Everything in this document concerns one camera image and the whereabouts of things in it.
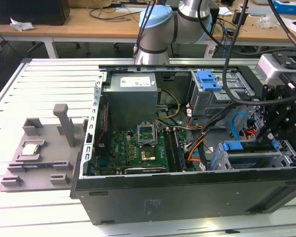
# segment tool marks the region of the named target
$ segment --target blue cable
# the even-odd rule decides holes
[[[235,118],[237,117],[237,115],[241,115],[242,117],[244,117],[245,120],[248,120],[248,116],[246,116],[244,113],[242,112],[237,112],[234,114],[234,116],[231,118],[231,121],[230,121],[230,128],[231,128],[231,132],[233,134],[233,136],[235,137],[236,140],[240,140],[240,137],[236,131],[236,128],[235,128],[235,125],[234,125],[234,122],[235,122]]]

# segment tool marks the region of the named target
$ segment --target floor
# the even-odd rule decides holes
[[[31,55],[27,55],[26,51],[32,47],[31,42],[14,41],[9,42],[17,51],[16,54],[5,42],[3,44],[3,51],[0,52],[0,91],[10,79],[15,69],[20,64],[22,58],[48,58],[47,51],[44,46],[38,48]],[[119,51],[115,52],[112,43],[90,43],[91,54],[86,55],[85,44],[80,43],[81,49],[77,49],[75,43],[58,42],[56,48],[60,58],[130,58],[132,57],[133,44],[120,43],[118,45]],[[176,57],[180,58],[202,58],[205,52],[205,45],[197,44],[183,44],[181,45],[180,54]],[[215,58],[221,58],[222,52],[217,52]]]

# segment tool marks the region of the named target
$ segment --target yellow wire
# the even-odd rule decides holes
[[[163,90],[164,90],[165,92],[167,92],[169,95],[171,95],[171,97],[172,97],[173,99],[175,99],[175,101],[177,102],[178,108],[177,108],[177,110],[176,110],[176,112],[175,112],[174,114],[169,115],[169,116],[166,116],[166,117],[156,117],[156,119],[170,119],[170,118],[176,116],[176,115],[180,112],[180,103],[179,103],[179,101],[177,100],[177,98],[176,98],[176,97],[175,97],[170,91],[168,91],[168,90],[166,90],[166,89],[161,89],[161,91],[163,91]]]

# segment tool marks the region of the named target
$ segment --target label sticker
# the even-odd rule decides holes
[[[205,167],[205,165],[203,165],[202,162],[200,162],[200,164],[199,164],[199,168],[200,168],[202,171],[205,171],[205,170],[206,170],[206,167]]]
[[[141,87],[150,86],[149,77],[122,77],[120,87]]]
[[[187,113],[187,116],[192,117],[192,110],[191,109],[187,109],[186,113]]]
[[[24,168],[38,168],[37,165],[24,165]]]
[[[214,148],[213,147],[209,147],[208,151],[206,151],[205,153],[214,153]]]

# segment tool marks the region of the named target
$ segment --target white paper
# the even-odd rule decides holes
[[[219,8],[219,15],[229,16],[232,15],[232,12],[225,6]]]
[[[31,22],[22,23],[22,22],[13,20],[11,17],[10,17],[10,20],[11,20],[10,26],[16,29],[17,31],[35,29],[35,27]]]
[[[141,87],[150,86],[149,77],[122,77],[120,87]]]

